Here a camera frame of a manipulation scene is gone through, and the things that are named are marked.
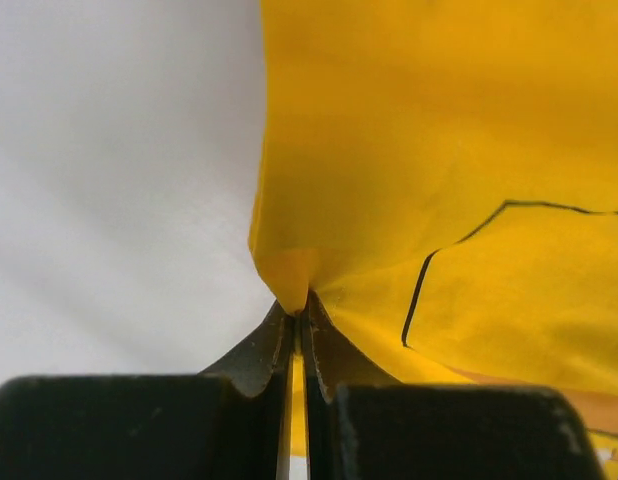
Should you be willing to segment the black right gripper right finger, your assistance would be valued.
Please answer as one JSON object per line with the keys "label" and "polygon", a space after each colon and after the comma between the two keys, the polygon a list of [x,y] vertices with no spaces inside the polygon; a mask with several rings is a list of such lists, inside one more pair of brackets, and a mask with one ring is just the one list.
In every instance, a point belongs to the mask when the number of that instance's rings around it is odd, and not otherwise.
{"label": "black right gripper right finger", "polygon": [[580,417],[554,390],[406,384],[331,322],[301,313],[311,479],[601,479]]}

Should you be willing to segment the yellow Pikachu cloth placemat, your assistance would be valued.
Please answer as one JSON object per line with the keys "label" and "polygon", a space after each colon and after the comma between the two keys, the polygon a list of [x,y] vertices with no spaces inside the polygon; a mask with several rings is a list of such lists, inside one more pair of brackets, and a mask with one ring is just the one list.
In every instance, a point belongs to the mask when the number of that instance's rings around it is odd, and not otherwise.
{"label": "yellow Pikachu cloth placemat", "polygon": [[618,1],[265,1],[249,249],[405,382],[539,384],[618,479]]}

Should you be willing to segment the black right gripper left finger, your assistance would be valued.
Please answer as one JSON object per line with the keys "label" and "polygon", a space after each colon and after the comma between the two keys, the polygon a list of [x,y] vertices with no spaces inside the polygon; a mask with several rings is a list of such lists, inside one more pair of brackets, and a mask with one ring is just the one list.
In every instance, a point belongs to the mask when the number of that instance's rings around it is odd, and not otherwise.
{"label": "black right gripper left finger", "polygon": [[196,374],[22,376],[0,386],[0,479],[285,479],[293,321]]}

